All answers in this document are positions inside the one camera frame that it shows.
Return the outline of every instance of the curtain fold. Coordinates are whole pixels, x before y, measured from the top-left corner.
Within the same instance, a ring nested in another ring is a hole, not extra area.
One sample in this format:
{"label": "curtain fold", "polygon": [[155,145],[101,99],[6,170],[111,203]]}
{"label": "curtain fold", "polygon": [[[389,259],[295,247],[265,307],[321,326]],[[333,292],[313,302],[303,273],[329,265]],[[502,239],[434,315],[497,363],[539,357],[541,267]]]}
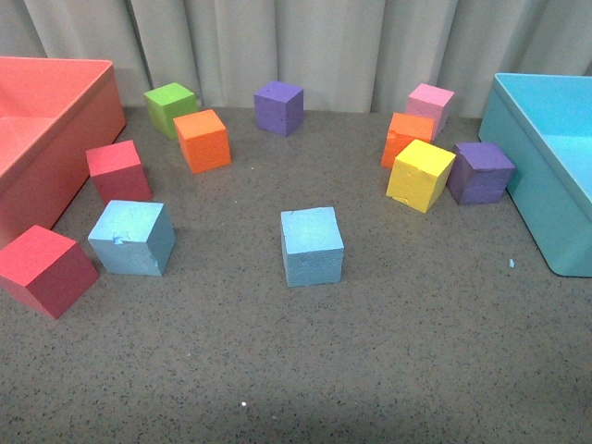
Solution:
{"label": "curtain fold", "polygon": [[401,112],[426,82],[480,117],[496,72],[592,74],[589,0],[4,0],[0,55],[114,62],[125,105],[177,81],[253,106],[270,80],[307,109]]}

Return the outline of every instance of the blue cube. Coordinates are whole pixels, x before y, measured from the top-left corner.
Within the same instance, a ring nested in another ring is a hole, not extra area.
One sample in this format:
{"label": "blue cube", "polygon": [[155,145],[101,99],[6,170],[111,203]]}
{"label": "blue cube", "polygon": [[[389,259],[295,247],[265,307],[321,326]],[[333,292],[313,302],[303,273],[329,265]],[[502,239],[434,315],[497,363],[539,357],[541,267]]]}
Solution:
{"label": "blue cube", "polygon": [[283,211],[281,250],[288,287],[339,282],[343,241],[333,207]]}
{"label": "blue cube", "polygon": [[111,201],[89,235],[109,273],[162,276],[175,231],[162,203]]}

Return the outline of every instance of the foam cube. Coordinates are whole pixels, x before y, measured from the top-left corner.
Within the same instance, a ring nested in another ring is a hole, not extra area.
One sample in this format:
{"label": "foam cube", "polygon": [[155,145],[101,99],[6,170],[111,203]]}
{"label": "foam cube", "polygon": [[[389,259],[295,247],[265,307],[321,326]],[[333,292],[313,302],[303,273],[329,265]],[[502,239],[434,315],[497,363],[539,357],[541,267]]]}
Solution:
{"label": "foam cube", "polygon": [[343,241],[332,207],[281,213],[281,250],[288,287],[341,280]]}
{"label": "foam cube", "polygon": [[57,319],[99,278],[79,244],[34,225],[0,251],[0,285]]}
{"label": "foam cube", "polygon": [[494,204],[501,199],[516,167],[496,143],[454,145],[456,159],[447,186],[457,204]]}
{"label": "foam cube", "polygon": [[86,152],[91,180],[103,203],[148,201],[152,191],[133,141],[124,141]]}
{"label": "foam cube", "polygon": [[395,113],[392,115],[388,127],[385,151],[382,154],[380,165],[383,168],[392,169],[395,157],[415,139],[424,142],[432,142],[434,131],[434,119],[429,117],[412,116],[409,114]]}
{"label": "foam cube", "polygon": [[421,83],[407,98],[405,114],[434,119],[432,141],[446,125],[454,92]]}
{"label": "foam cube", "polygon": [[162,203],[111,201],[89,243],[109,273],[162,276],[175,231]]}
{"label": "foam cube", "polygon": [[430,143],[411,142],[395,158],[387,196],[427,213],[444,190],[455,156]]}
{"label": "foam cube", "polygon": [[286,137],[304,121],[304,90],[300,86],[270,81],[253,98],[261,130]]}
{"label": "foam cube", "polygon": [[229,165],[226,126],[213,109],[176,117],[179,146],[193,174]]}
{"label": "foam cube", "polygon": [[154,127],[170,140],[177,138],[173,118],[199,111],[195,94],[178,83],[169,83],[144,93]]}

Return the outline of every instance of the red cube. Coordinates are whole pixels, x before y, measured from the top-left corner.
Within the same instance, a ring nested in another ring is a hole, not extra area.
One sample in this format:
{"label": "red cube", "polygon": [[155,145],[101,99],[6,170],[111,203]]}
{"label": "red cube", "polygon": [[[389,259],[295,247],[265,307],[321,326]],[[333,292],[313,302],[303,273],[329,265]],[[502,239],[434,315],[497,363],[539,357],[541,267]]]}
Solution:
{"label": "red cube", "polygon": [[107,205],[112,200],[149,201],[152,191],[133,141],[86,152],[91,179]]}
{"label": "red cube", "polygon": [[17,301],[54,319],[97,278],[75,240],[37,225],[0,250],[0,285]]}

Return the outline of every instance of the blue plastic bin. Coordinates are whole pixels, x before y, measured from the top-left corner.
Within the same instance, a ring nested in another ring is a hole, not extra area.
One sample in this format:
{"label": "blue plastic bin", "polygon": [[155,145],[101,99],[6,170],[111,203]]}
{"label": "blue plastic bin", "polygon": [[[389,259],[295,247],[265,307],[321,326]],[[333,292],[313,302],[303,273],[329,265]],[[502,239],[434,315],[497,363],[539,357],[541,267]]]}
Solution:
{"label": "blue plastic bin", "polygon": [[508,192],[551,270],[592,277],[592,78],[497,74],[479,138],[516,165]]}

